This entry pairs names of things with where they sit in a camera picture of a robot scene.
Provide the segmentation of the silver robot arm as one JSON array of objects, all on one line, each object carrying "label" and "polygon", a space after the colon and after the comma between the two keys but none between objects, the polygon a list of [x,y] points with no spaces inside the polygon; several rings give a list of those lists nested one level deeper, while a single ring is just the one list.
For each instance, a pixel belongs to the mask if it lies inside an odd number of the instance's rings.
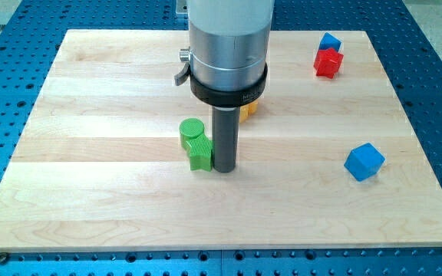
[{"label": "silver robot arm", "polygon": [[251,87],[265,70],[273,0],[189,0],[190,66],[214,90]]}]

